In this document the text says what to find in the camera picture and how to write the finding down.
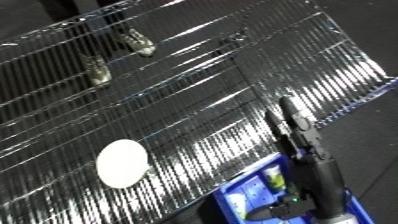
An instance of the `white round object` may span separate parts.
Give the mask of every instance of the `white round object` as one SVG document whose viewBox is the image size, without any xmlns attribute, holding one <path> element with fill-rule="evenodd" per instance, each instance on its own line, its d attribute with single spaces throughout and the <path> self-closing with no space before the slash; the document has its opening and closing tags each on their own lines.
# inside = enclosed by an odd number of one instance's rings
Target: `white round object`
<svg viewBox="0 0 398 224">
<path fill-rule="evenodd" d="M 137 183 L 148 170 L 148 154 L 138 142 L 121 139 L 106 146 L 97 158 L 98 176 L 112 188 Z"/>
</svg>

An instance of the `green object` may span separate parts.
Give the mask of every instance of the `green object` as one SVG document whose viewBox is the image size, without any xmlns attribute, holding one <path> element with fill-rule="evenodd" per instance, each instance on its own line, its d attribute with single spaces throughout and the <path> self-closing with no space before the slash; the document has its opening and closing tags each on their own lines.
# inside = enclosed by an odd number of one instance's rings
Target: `green object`
<svg viewBox="0 0 398 224">
<path fill-rule="evenodd" d="M 267 176 L 267 181 L 270 187 L 274 190 L 281 191 L 286 189 L 285 179 L 282 174 L 269 175 Z"/>
</svg>

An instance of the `dark background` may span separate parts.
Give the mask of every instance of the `dark background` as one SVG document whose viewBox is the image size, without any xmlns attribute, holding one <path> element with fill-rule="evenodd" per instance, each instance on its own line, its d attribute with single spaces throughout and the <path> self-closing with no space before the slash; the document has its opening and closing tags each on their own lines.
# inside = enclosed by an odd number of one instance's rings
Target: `dark background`
<svg viewBox="0 0 398 224">
<path fill-rule="evenodd" d="M 95 9 L 76 1 L 82 12 Z M 398 71 L 398 1 L 318 0 L 341 28 L 387 74 Z M 0 39 L 51 23 L 35 0 L 0 0 Z M 347 185 L 376 223 L 398 220 L 398 90 L 391 90 L 322 130 Z M 225 222 L 212 198 L 199 200 L 164 223 Z"/>
</svg>

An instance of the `person's foot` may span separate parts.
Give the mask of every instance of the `person's foot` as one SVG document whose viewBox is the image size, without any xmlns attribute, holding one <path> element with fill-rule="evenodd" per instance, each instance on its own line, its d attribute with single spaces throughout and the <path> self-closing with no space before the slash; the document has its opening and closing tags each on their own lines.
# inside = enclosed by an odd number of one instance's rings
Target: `person's foot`
<svg viewBox="0 0 398 224">
<path fill-rule="evenodd" d="M 87 56 L 81 54 L 83 65 L 90 78 L 91 84 L 96 87 L 112 79 L 111 71 L 101 54 Z"/>
<path fill-rule="evenodd" d="M 126 33 L 116 31 L 115 36 L 118 42 L 126 44 L 143 57 L 152 57 L 155 53 L 156 47 L 152 41 L 135 29 L 130 28 Z"/>
</svg>

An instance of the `blue container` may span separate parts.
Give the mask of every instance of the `blue container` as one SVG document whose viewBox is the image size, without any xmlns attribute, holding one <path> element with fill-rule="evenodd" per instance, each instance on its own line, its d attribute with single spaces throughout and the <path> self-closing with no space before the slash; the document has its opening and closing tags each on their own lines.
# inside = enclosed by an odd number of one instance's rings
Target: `blue container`
<svg viewBox="0 0 398 224">
<path fill-rule="evenodd" d="M 246 168 L 231 181 L 224 183 L 213 195 L 219 204 L 222 212 L 230 224 L 281 224 L 282 220 L 274 218 L 266 221 L 251 222 L 244 220 L 246 214 L 261 205 L 275 202 L 278 196 L 286 194 L 286 191 L 273 192 L 267 185 L 263 170 L 268 166 L 278 164 L 285 179 L 289 180 L 287 172 L 288 164 L 285 156 L 272 154 L 252 166 Z M 348 211 L 355 215 L 360 224 L 373 224 L 368 214 L 355 199 L 349 196 L 350 202 Z M 290 219 L 284 223 L 290 224 L 309 224 L 312 216 L 306 214 L 302 217 Z"/>
</svg>

